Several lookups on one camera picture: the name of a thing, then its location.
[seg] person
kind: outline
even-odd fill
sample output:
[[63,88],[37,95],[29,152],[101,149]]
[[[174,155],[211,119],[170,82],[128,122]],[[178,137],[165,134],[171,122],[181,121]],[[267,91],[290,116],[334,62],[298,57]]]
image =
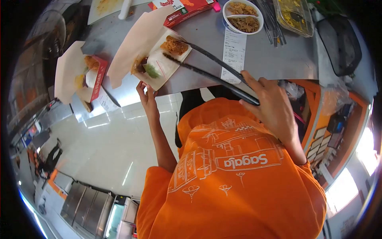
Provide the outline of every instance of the person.
[[[138,238],[316,238],[326,214],[277,81],[241,72],[260,106],[215,98],[182,116],[176,161],[161,128],[156,92],[137,86],[158,166],[146,172]],[[183,99],[183,104],[195,104]]]
[[[58,159],[60,158],[60,156],[62,154],[62,149],[60,148],[60,145],[61,145],[61,142],[59,139],[57,139],[56,146],[54,146],[54,148],[50,151],[45,162],[41,161],[39,163],[37,170],[39,172],[39,175],[43,179],[49,179],[50,174],[54,171],[54,168],[56,167]],[[57,156],[55,158],[53,158],[53,156],[57,150],[58,150]]]

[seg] white tile floor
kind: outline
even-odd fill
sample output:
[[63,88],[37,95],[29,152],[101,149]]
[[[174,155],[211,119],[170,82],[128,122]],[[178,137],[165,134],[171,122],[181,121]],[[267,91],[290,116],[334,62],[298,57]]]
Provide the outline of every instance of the white tile floor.
[[[214,98],[207,88],[201,92],[205,101]],[[156,98],[162,128],[177,160],[175,125],[182,100],[181,93]],[[147,117],[140,102],[82,123],[72,115],[51,130],[51,138],[62,142],[58,170],[120,195],[140,197],[146,169],[157,165]],[[56,141],[51,143],[50,149],[55,144]]]

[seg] black tongs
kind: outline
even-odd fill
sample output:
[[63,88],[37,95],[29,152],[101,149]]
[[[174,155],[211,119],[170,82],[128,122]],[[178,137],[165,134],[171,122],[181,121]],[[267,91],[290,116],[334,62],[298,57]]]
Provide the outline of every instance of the black tongs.
[[[241,80],[241,82],[245,83],[246,85],[247,82],[244,80],[244,77],[242,74],[240,74],[239,72],[237,72],[235,69],[233,69],[232,67],[230,67],[228,64],[226,64],[225,62],[219,60],[217,57],[215,57],[214,55],[212,55],[211,53],[209,53],[208,51],[198,47],[197,45],[194,45],[192,43],[189,43],[189,42],[185,42],[185,41],[180,41],[180,42],[183,42],[185,44],[188,44],[190,45],[193,49],[197,50],[198,52],[202,53],[203,55],[207,56],[208,58],[210,58],[211,60],[213,60],[214,62],[218,63],[219,65],[221,65],[222,67],[226,68],[229,72],[231,72],[234,76],[236,76],[237,78],[239,78]],[[234,93],[235,95],[237,95],[238,97],[242,98],[243,100],[245,100],[246,102],[250,103],[250,104],[253,104],[253,105],[256,105],[256,106],[259,106],[260,105],[260,102],[258,99],[256,99],[254,96],[248,94],[247,92],[243,91],[242,89],[228,83],[228,82],[225,82],[224,80],[220,79],[219,77],[217,76],[214,76],[206,71],[203,71],[197,67],[194,67],[192,65],[188,65],[186,63],[183,63],[183,62],[180,62],[176,59],[174,59],[172,56],[170,56],[169,54],[166,54],[166,53],[163,53],[163,55],[165,57],[167,57],[168,59],[172,60],[173,62],[176,62],[178,63],[180,66],[183,66],[187,69],[190,69],[196,73],[199,73],[200,75],[204,75],[208,78],[210,78],[211,80],[215,81],[216,83],[219,83],[221,85],[223,85],[224,87],[227,87],[228,89],[230,89],[232,91],[232,93]]]

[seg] paper food box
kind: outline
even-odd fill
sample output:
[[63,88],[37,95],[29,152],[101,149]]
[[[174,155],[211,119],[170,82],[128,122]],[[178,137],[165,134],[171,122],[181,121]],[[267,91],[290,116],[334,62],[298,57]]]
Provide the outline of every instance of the paper food box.
[[164,25],[171,28],[186,19],[211,9],[216,0],[153,0],[148,5],[151,10],[172,5],[174,13],[167,16]]
[[[169,5],[150,13],[143,13],[132,26],[107,72],[113,89],[121,86],[122,79],[130,72],[157,91],[179,68],[177,63],[163,56],[163,53],[169,53],[163,48],[169,39],[184,41],[176,32],[163,26],[166,17],[172,12],[174,9]],[[187,48],[184,48],[180,55],[169,54],[183,62],[192,50],[187,44],[183,46]]]
[[97,99],[107,61],[81,51],[84,41],[75,41],[57,60],[54,96],[64,104],[72,102],[77,93],[81,100],[92,102]]

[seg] wooden cutting board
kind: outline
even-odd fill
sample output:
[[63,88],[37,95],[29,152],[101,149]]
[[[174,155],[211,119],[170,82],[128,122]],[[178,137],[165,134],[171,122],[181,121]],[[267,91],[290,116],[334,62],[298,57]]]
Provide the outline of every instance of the wooden cutting board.
[[[131,5],[135,6],[148,2],[151,2],[151,0],[133,0]],[[122,4],[123,0],[93,0],[92,5],[90,6],[87,24],[90,25],[107,15],[121,11]]]

